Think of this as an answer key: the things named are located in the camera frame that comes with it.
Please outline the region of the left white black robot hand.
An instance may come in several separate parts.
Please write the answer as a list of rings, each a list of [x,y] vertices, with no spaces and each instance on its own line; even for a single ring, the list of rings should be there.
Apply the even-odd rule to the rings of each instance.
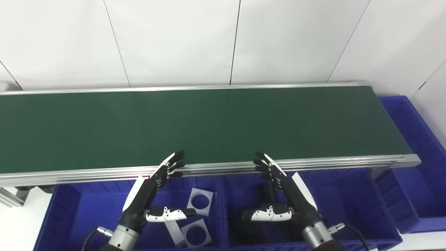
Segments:
[[[123,213],[118,225],[142,233],[147,222],[177,221],[196,216],[194,208],[169,209],[152,206],[157,192],[167,183],[169,178],[182,177],[176,169],[184,167],[183,150],[177,151],[164,159],[150,176],[139,175],[123,206]]]

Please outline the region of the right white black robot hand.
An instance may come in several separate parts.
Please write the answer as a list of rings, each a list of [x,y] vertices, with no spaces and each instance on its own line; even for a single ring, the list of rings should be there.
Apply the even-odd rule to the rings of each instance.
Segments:
[[[270,181],[275,189],[284,194],[286,204],[266,203],[258,209],[244,210],[244,221],[293,221],[298,231],[304,230],[320,221],[322,217],[317,205],[298,173],[287,176],[279,164],[266,153],[257,151],[253,160],[255,170],[261,178]]]

